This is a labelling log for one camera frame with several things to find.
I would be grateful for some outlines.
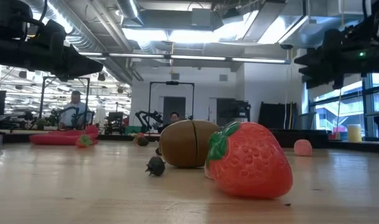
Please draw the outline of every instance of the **pink ball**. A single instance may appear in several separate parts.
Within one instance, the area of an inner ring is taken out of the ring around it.
[[[294,153],[297,156],[312,156],[312,146],[308,140],[301,139],[294,143]]]

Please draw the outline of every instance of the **wooden table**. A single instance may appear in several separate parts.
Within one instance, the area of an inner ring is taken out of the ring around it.
[[[147,176],[156,147],[6,144],[0,223],[379,223],[379,154],[288,150],[290,193],[242,200],[219,192],[202,169],[167,166],[163,177]]]

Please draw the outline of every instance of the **man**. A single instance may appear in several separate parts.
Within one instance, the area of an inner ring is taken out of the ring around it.
[[[81,102],[81,93],[79,91],[72,92],[72,98],[70,103],[66,104],[63,108],[76,107],[78,108],[78,114],[82,114],[85,112],[85,103]],[[73,126],[72,119],[73,115],[76,113],[75,110],[65,111],[60,118],[60,125],[62,128],[73,129],[76,128]],[[87,123],[91,120],[91,114],[87,113]],[[80,116],[76,125],[81,125],[84,122],[84,115]]]
[[[162,133],[162,131],[164,130],[164,128],[168,127],[168,125],[172,124],[172,123],[175,123],[179,121],[179,113],[177,112],[172,112],[170,114],[170,123],[169,124],[165,124],[163,125],[163,127],[159,128],[158,131],[159,133]]]

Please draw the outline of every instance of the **person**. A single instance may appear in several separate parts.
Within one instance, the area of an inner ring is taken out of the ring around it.
[[[170,114],[170,123],[165,124],[165,125],[163,125],[163,127],[159,128],[159,129],[158,129],[158,132],[159,132],[159,133],[162,133],[162,131],[164,130],[164,128],[168,127],[168,125],[170,125],[170,124],[172,124],[172,123],[175,123],[175,122],[177,122],[177,121],[179,121],[179,120],[180,120],[180,119],[179,119],[179,113],[177,113],[177,112],[172,112],[172,113]]]
[[[81,95],[82,94],[79,91],[76,91],[76,90],[73,91],[70,103],[66,104],[63,108],[66,109],[66,108],[74,106],[78,108],[78,114],[84,113],[85,103],[81,102]],[[60,118],[60,125],[62,128],[65,128],[65,129],[75,128],[72,123],[73,115],[75,113],[76,113],[75,110],[67,110],[64,113],[62,113],[62,116]],[[90,122],[90,120],[91,120],[91,114],[87,113],[87,123]],[[84,122],[84,115],[79,117],[76,125],[80,125],[83,122]]]

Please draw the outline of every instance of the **shirt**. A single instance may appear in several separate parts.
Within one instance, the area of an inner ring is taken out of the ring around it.
[[[69,108],[71,106],[74,106],[76,108],[78,108],[78,114],[82,114],[85,112],[85,103],[82,103],[82,102],[78,102],[77,104],[73,104],[73,103],[68,103],[66,104],[63,108],[66,109],[66,108]],[[75,110],[68,110],[68,111],[65,111],[62,115],[61,115],[61,119],[60,119],[60,122],[62,122],[63,124],[65,124],[65,126],[67,127],[72,127],[73,124],[72,124],[72,118],[73,118],[73,115],[76,113]],[[79,119],[79,122],[83,121],[83,116],[80,117]],[[87,123],[91,121],[91,114],[90,113],[87,113]]]

